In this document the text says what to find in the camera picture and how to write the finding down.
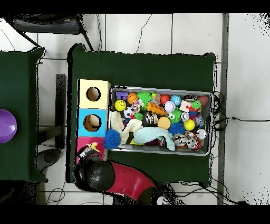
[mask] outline black chair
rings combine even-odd
[[[55,34],[80,34],[82,33],[90,50],[94,51],[82,23],[82,14],[15,14],[2,16],[5,21],[21,36],[35,46],[35,41],[25,33],[55,33]]]

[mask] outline blue box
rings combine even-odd
[[[97,115],[101,119],[101,126],[95,132],[90,132],[83,126],[84,119],[87,115]],[[107,129],[108,110],[106,109],[84,109],[79,108],[79,130],[78,137],[105,137]]]

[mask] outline purple bowl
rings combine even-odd
[[[15,117],[7,110],[0,109],[0,143],[8,142],[17,131]]]

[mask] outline yellow smiley face ball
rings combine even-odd
[[[114,107],[116,108],[116,110],[118,110],[118,111],[123,111],[123,110],[125,110],[125,108],[126,108],[126,102],[124,101],[124,100],[122,100],[122,99],[119,99],[119,100],[117,100],[115,103],[114,103]]]

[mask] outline yellow box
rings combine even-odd
[[[79,107],[108,109],[111,84],[102,80],[80,79]]]

